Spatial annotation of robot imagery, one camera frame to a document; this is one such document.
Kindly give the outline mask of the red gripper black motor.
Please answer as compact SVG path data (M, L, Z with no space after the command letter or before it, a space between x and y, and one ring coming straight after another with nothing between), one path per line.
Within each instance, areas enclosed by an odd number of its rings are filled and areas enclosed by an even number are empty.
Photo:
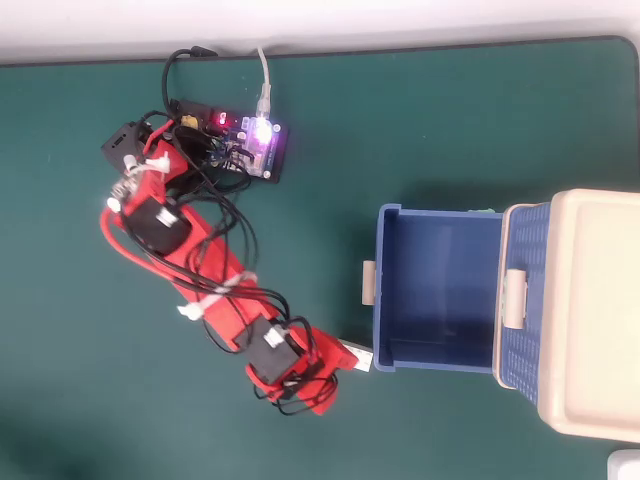
M248 360L248 374L261 390L258 398L288 401L297 395L301 408L323 415L338 392L336 370L352 370L357 357L337 338L312 328L305 318L257 318L234 338ZM318 377L322 370L328 376Z

